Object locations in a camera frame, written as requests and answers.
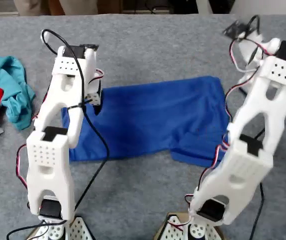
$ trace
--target fabric pile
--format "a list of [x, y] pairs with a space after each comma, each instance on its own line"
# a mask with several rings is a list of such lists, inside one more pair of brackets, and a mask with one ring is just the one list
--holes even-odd
[[0, 107], [16, 129], [30, 126], [35, 93], [26, 83], [25, 69], [13, 56], [0, 56]]

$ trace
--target blue cloth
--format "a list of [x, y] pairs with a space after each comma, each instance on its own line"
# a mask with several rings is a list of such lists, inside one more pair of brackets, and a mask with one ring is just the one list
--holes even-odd
[[[86, 112], [106, 140], [111, 158], [120, 159], [169, 149], [173, 159], [211, 165], [222, 142], [228, 116], [220, 80], [212, 76], [103, 89], [102, 110]], [[63, 126], [69, 126], [66, 108]], [[100, 160], [106, 149], [86, 120], [71, 161]]]
[[27, 85], [25, 69], [13, 56], [0, 56], [0, 88], [4, 94], [1, 106], [6, 107], [6, 116], [18, 130], [31, 124], [32, 100], [35, 93]]

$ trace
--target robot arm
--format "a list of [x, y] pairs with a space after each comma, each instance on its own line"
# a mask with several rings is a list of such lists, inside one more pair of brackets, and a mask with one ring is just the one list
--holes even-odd
[[[84, 75], [84, 96], [95, 112], [101, 107], [101, 80], [96, 73], [97, 45], [71, 46]], [[82, 79], [75, 59], [65, 46], [57, 51], [47, 96], [26, 140], [27, 190], [30, 211], [51, 222], [75, 217], [74, 183], [69, 148], [78, 144], [84, 117], [81, 108]], [[68, 128], [49, 126], [61, 108], [67, 108]]]
[[[239, 30], [236, 22], [224, 33], [229, 35]], [[195, 189], [190, 203], [189, 215], [194, 223], [205, 222], [211, 226], [231, 224], [249, 204], [258, 184], [273, 167], [273, 155], [286, 117], [286, 41], [274, 38], [263, 43], [263, 37], [256, 31], [247, 36], [239, 31], [232, 38], [237, 39], [248, 69], [258, 69], [244, 104], [228, 124], [229, 148], [218, 167]], [[253, 56], [257, 46], [261, 47]], [[269, 53], [265, 59], [261, 58], [263, 49]], [[252, 74], [245, 73], [240, 81]], [[277, 87], [272, 100], [266, 97], [270, 86]], [[265, 118], [263, 142], [242, 134], [246, 124], [259, 113]]]

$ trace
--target gray carpet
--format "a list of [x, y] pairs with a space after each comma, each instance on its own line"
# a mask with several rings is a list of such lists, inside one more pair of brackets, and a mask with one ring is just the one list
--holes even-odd
[[[27, 81], [35, 90], [36, 108], [51, 77], [54, 56], [41, 44], [40, 31], [51, 28], [71, 44], [100, 44], [98, 67], [106, 72], [104, 87], [160, 82], [212, 75], [225, 89], [242, 76], [228, 54], [229, 40], [222, 30], [234, 18], [228, 15], [97, 15], [69, 17], [10, 17], [0, 19], [0, 56], [18, 57]], [[286, 40], [286, 16], [264, 16], [266, 38]], [[53, 46], [59, 42], [51, 40]], [[235, 113], [239, 93], [230, 97]], [[26, 208], [27, 193], [15, 177], [15, 153], [31, 132], [18, 132], [0, 118], [0, 240], [14, 228], [38, 223]], [[263, 126], [248, 126], [255, 135]], [[22, 170], [27, 170], [23, 152]], [[75, 195], [98, 163], [72, 163]], [[167, 151], [133, 159], [110, 161], [80, 205], [81, 214], [98, 240], [151, 240], [167, 212], [186, 211], [185, 193], [193, 192], [202, 169], [173, 161]], [[266, 202], [255, 233], [256, 240], [286, 239], [286, 128], [274, 156], [274, 168], [264, 180]], [[259, 191], [232, 225], [223, 226], [230, 240], [246, 240], [260, 203]], [[26, 232], [12, 237], [21, 240]]]

